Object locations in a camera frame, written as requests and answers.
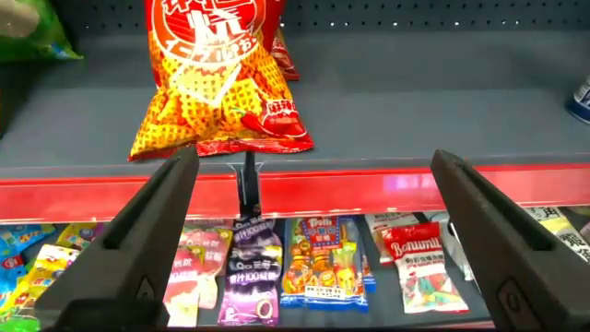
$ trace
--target gray pegboard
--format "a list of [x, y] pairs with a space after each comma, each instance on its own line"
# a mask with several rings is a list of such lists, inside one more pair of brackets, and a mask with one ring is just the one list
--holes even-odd
[[[74, 38], [145, 34], [144, 0], [53, 0]], [[584, 30], [588, 0], [287, 0], [288, 30]]]

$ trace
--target upper shelf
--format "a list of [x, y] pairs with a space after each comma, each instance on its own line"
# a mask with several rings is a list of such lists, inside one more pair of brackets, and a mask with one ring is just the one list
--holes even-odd
[[[0, 66], [0, 222], [109, 220], [162, 163], [126, 160], [156, 90], [145, 35], [78, 50], [84, 60]], [[238, 217], [243, 160], [201, 159], [188, 213]]]
[[437, 148], [520, 204], [590, 204], [590, 126], [564, 108], [589, 32], [286, 32], [315, 149], [256, 155], [266, 216], [442, 209]]

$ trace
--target snack bag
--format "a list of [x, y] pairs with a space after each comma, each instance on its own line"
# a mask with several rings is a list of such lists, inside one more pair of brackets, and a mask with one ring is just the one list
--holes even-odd
[[468, 310], [446, 274], [438, 223], [389, 228], [382, 236], [397, 266], [406, 314]]
[[0, 225], [0, 238], [21, 253], [54, 231], [55, 227], [51, 224]]
[[0, 62], [81, 58], [48, 0], [1, 0], [0, 22]]
[[158, 91], [129, 160], [313, 147], [269, 54], [282, 0], [147, 0]]
[[277, 32], [275, 33], [273, 48], [270, 51], [270, 54], [275, 58], [275, 61], [280, 68], [280, 72], [283, 73], [283, 77], [286, 80], [299, 80], [299, 72], [295, 68], [293, 60], [291, 60], [289, 50], [287, 50], [287, 44], [285, 43], [285, 37], [280, 29], [277, 29]]
[[288, 219], [283, 307], [369, 310], [359, 231], [352, 217]]
[[381, 231], [392, 227], [415, 225], [419, 223], [413, 213], [382, 213], [374, 215], [365, 215], [367, 226], [371, 232], [372, 239], [379, 250], [379, 263], [386, 265], [394, 263], [393, 257], [389, 255], [389, 250], [384, 246], [384, 240], [381, 236]]
[[103, 229], [104, 223], [101, 222], [71, 223], [67, 225], [64, 231], [59, 235], [55, 245], [76, 250], [86, 249]]
[[231, 250], [218, 325], [277, 324], [281, 256], [282, 248], [275, 245]]
[[274, 227], [273, 219], [253, 217], [246, 221], [236, 220], [233, 225], [233, 242], [238, 247], [281, 246], [280, 239], [273, 233]]
[[45, 244], [31, 271], [19, 282], [0, 310], [1, 331], [38, 331], [33, 305], [54, 280], [76, 260], [78, 250]]
[[529, 207], [525, 211], [586, 263], [590, 263], [590, 245], [557, 207]]
[[217, 300], [218, 286], [215, 277], [204, 277], [205, 249], [198, 245], [180, 245], [176, 251], [168, 286], [164, 293], [164, 305], [168, 310], [171, 327], [195, 327], [200, 302], [211, 302], [201, 297], [201, 291], [213, 287]]

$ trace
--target candy package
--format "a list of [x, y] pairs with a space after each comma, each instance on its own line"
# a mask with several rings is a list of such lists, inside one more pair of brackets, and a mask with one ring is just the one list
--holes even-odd
[[394, 263], [394, 259], [389, 255], [388, 249], [384, 246], [381, 231], [391, 227], [415, 225], [419, 223], [413, 213], [397, 212], [365, 215], [365, 220], [369, 226], [372, 239], [375, 241], [375, 245], [377, 245], [377, 249], [379, 250], [379, 263], [384, 265]]
[[289, 50], [287, 50], [287, 44], [285, 43], [285, 37], [280, 29], [277, 29], [277, 32], [275, 33], [273, 48], [270, 51], [270, 54], [275, 58], [275, 61], [280, 68], [280, 72], [286, 80], [299, 80], [299, 72], [295, 68], [293, 60], [291, 60]]
[[81, 58], [48, 0], [2, 0], [0, 22], [0, 61]]
[[428, 220], [438, 222], [441, 228], [442, 244], [449, 253], [449, 256], [457, 264], [466, 281], [473, 280], [473, 271], [469, 265], [469, 261], [463, 251], [463, 246], [457, 238], [457, 233], [454, 229], [453, 223], [449, 220], [449, 214], [446, 211], [440, 212], [424, 212]]
[[78, 250], [45, 244], [31, 271], [19, 282], [0, 313], [2, 331], [38, 331], [33, 305], [49, 286], [76, 260]]
[[282, 248], [275, 245], [231, 250], [218, 325], [277, 324], [281, 256]]
[[0, 238], [21, 253], [54, 231], [55, 227], [51, 224], [0, 225]]
[[553, 235], [560, 238], [584, 261], [590, 263], [590, 245], [557, 207], [529, 207], [525, 208], [525, 211]]
[[438, 223], [394, 227], [382, 236], [397, 266], [406, 314], [468, 310], [444, 268]]
[[76, 250], [86, 249], [104, 229], [105, 224], [101, 222], [77, 222], [65, 227], [57, 238], [55, 245]]
[[[164, 293], [164, 305], [168, 310], [171, 327], [195, 327], [198, 307], [201, 302], [210, 304], [217, 300], [217, 283], [215, 277], [200, 275], [203, 271], [205, 250], [198, 245], [180, 245], [172, 263], [168, 286]], [[201, 291], [207, 288], [215, 290], [213, 299], [201, 297]]]
[[275, 221], [260, 217], [249, 218], [246, 221], [236, 220], [233, 225], [233, 242], [238, 247], [249, 246], [281, 246], [278, 236], [273, 232]]
[[317, 310], [369, 309], [353, 217], [288, 219], [280, 304]]
[[284, 1], [147, 0], [158, 91], [129, 160], [313, 147], [270, 55]]

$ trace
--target gray metal shelf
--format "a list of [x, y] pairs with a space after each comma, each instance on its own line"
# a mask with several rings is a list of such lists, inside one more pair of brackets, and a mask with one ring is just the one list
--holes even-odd
[[315, 149], [257, 154], [262, 171], [423, 166], [436, 148], [488, 164], [590, 161], [590, 127], [564, 107], [589, 74], [588, 31], [291, 26], [301, 82], [289, 86]]
[[[127, 162], [156, 91], [145, 35], [78, 41], [81, 61], [0, 66], [0, 179], [150, 175], [162, 163]], [[243, 154], [202, 159], [230, 173]]]

